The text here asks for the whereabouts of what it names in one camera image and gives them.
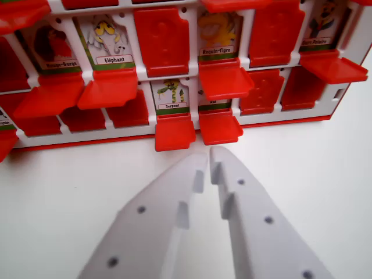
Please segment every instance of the white table surface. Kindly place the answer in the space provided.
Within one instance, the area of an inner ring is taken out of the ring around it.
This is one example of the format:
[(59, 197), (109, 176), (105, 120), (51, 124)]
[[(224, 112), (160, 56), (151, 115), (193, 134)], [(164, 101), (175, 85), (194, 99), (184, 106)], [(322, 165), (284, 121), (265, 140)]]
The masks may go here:
[[(364, 62), (372, 69), (372, 53)], [(372, 266), (372, 78), (329, 121), (247, 128), (226, 144), (264, 185), (336, 279)], [(25, 152), (0, 164), (0, 278), (76, 278), (117, 211), (173, 163), (208, 152), (155, 152), (154, 139)], [(217, 186), (194, 199), (175, 278), (234, 278)]]

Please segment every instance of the cartoon elephant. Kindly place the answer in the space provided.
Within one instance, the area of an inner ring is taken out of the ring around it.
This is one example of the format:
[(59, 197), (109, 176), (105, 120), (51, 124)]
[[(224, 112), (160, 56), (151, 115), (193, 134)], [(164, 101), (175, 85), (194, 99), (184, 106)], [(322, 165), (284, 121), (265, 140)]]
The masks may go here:
[(124, 55), (128, 49), (128, 40), (125, 33), (117, 28), (108, 15), (94, 16), (93, 29), (88, 35), (88, 44), (96, 48), (102, 47), (108, 55)]

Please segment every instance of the red plastic flap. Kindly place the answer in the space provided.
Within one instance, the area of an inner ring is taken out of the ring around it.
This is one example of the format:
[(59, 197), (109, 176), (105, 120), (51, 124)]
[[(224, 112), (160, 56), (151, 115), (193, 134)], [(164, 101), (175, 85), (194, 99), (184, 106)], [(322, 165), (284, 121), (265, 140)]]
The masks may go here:
[(155, 128), (155, 150), (187, 149), (196, 140), (194, 124), (189, 113), (158, 116)]
[(233, 12), (235, 10), (261, 9), (273, 0), (201, 0), (210, 13)]
[(134, 21), (149, 77), (188, 74), (188, 21), (176, 7), (137, 9)]
[(50, 12), (47, 0), (25, 0), (0, 4), (0, 35), (31, 26)]
[(137, 95), (135, 68), (94, 71), (94, 79), (81, 94), (77, 103), (80, 109), (124, 106)]
[(28, 92), (0, 95), (0, 106), (28, 137), (36, 135), (60, 134), (60, 124), (55, 116), (17, 119), (14, 112), (23, 102)]
[(209, 101), (247, 97), (255, 85), (237, 60), (219, 63), (199, 62), (199, 78)]
[(59, 116), (70, 132), (105, 129), (105, 117), (100, 109), (81, 110), (74, 106), (65, 109)]
[(282, 110), (311, 109), (323, 93), (326, 83), (303, 67), (293, 67), (283, 96)]
[(298, 0), (277, 0), (257, 10), (249, 44), (251, 67), (289, 63), (304, 17)]
[(249, 92), (248, 97), (240, 100), (241, 114), (273, 112), (284, 82), (280, 70), (250, 71), (249, 75), (255, 87)]
[(367, 69), (336, 55), (338, 52), (301, 53), (300, 64), (328, 84), (367, 80)]
[(231, 109), (199, 112), (200, 131), (205, 145), (237, 142), (243, 129)]
[(351, 2), (355, 2), (363, 6), (372, 6), (372, 0), (351, 0)]
[(81, 73), (42, 76), (39, 83), (40, 86), (34, 87), (16, 109), (15, 118), (59, 115), (76, 105), (84, 88)]
[(62, 0), (66, 10), (117, 6), (118, 0)]
[(106, 108), (106, 111), (115, 128), (149, 124), (149, 113), (142, 90), (138, 90), (135, 99), (128, 101), (124, 106)]
[(17, 143), (18, 137), (16, 131), (17, 130), (0, 132), (0, 162), (5, 159), (13, 146)]
[(0, 92), (28, 89), (27, 74), (7, 40), (0, 37)]

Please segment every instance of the cartoon snake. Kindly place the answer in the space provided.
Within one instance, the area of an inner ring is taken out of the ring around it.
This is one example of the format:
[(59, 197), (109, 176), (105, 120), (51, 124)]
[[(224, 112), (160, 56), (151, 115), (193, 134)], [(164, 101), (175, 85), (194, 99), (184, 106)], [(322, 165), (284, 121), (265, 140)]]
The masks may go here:
[[(167, 90), (171, 90), (172, 91), (172, 103), (176, 103), (177, 88), (178, 88), (178, 85), (180, 84), (180, 80), (177, 78), (164, 80), (163, 84), (166, 85), (166, 87), (158, 90), (159, 100), (162, 94), (164, 94)], [(182, 89), (180, 90), (180, 99), (182, 103), (185, 102), (184, 91)]]

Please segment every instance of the cartoon animal illustration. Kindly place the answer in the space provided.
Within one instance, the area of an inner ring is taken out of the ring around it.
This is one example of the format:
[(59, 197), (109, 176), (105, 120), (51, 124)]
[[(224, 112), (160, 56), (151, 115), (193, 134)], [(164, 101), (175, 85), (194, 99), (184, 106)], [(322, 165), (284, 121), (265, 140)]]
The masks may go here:
[(310, 38), (317, 38), (319, 31), (328, 29), (334, 24), (335, 19), (332, 14), (336, 7), (335, 0), (326, 0), (323, 3), (319, 17), (312, 19), (310, 22), (310, 28), (312, 29)]
[(206, 47), (215, 44), (226, 46), (235, 39), (235, 21), (233, 13), (203, 12), (198, 18), (198, 26), (202, 29), (200, 37), (205, 40)]
[(56, 56), (72, 57), (66, 34), (50, 25), (42, 26), (36, 31), (34, 49), (47, 62), (55, 61)]
[[(167, 90), (171, 90), (172, 91), (172, 103), (176, 103), (177, 88), (178, 88), (178, 85), (180, 84), (180, 80), (177, 78), (172, 78), (169, 80), (164, 80), (163, 84), (166, 85), (166, 87), (158, 90), (159, 100), (162, 94), (164, 94)], [(185, 102), (184, 91), (182, 89), (180, 90), (180, 99), (182, 103)]]
[(128, 40), (125, 33), (117, 28), (108, 15), (93, 17), (93, 29), (88, 34), (88, 44), (101, 49), (108, 55), (122, 55), (128, 49)]

